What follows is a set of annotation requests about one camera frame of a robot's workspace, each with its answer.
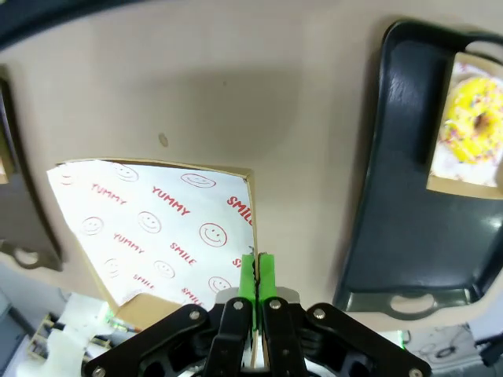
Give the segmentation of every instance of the donut picture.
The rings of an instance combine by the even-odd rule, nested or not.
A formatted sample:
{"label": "donut picture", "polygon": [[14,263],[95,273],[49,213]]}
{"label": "donut picture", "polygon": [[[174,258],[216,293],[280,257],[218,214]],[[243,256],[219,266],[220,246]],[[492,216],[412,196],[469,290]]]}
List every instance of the donut picture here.
{"label": "donut picture", "polygon": [[488,77],[460,82],[449,97],[440,141],[462,163],[495,159],[503,145],[503,89]]}

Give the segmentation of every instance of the beige table surface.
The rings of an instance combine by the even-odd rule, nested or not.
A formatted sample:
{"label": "beige table surface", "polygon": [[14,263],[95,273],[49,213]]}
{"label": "beige table surface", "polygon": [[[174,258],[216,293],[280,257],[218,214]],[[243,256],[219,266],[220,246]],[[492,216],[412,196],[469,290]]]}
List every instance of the beige table surface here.
{"label": "beige table surface", "polygon": [[[502,14],[501,2],[472,0],[151,2],[7,49],[0,63],[9,66],[28,162],[65,259],[62,273],[25,273],[98,295],[46,178],[56,163],[206,163],[255,171],[259,250],[276,255],[278,285],[296,289],[306,308],[331,302],[365,176],[362,126],[384,31],[413,16],[503,34]],[[501,286],[475,306],[415,323],[356,317],[376,330],[457,323]]]}

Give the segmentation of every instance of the donut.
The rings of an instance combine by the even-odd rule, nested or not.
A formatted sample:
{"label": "donut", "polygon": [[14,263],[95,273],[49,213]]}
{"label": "donut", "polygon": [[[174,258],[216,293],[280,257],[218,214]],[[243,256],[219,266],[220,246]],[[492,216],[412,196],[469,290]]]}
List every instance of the donut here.
{"label": "donut", "polygon": [[460,82],[449,96],[444,142],[462,163],[494,160],[503,145],[503,90],[487,77]]}

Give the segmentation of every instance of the tray handle hole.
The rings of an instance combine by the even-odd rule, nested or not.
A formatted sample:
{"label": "tray handle hole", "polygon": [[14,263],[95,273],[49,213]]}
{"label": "tray handle hole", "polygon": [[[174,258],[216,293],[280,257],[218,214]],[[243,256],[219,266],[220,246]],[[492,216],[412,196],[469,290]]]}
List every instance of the tray handle hole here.
{"label": "tray handle hole", "polygon": [[433,308],[435,298],[430,295],[424,295],[418,298],[405,298],[400,295],[393,296],[391,299],[391,308],[400,313],[421,313]]}
{"label": "tray handle hole", "polygon": [[35,265],[39,261],[39,253],[26,251],[21,247],[16,247],[13,257],[23,265]]}

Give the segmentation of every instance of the screw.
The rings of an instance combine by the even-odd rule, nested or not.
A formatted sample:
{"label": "screw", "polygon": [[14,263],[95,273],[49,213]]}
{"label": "screw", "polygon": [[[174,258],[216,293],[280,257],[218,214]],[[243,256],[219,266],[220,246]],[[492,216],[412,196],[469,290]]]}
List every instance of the screw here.
{"label": "screw", "polygon": [[273,300],[269,303],[269,306],[273,309],[280,309],[281,303],[278,300]]}
{"label": "screw", "polygon": [[96,367],[93,370],[93,377],[105,377],[105,370],[102,367]]}
{"label": "screw", "polygon": [[313,314],[314,314],[314,316],[315,316],[316,318],[318,318],[319,320],[322,320],[323,318],[325,318],[325,312],[323,311],[323,309],[319,309],[319,308],[318,308],[318,309],[316,309],[316,310],[314,311],[314,313],[313,313]]}
{"label": "screw", "polygon": [[192,312],[190,312],[189,317],[191,320],[196,320],[200,317],[200,314],[197,310],[193,310]]}
{"label": "screw", "polygon": [[423,377],[423,373],[419,369],[411,369],[409,372],[409,377]]}

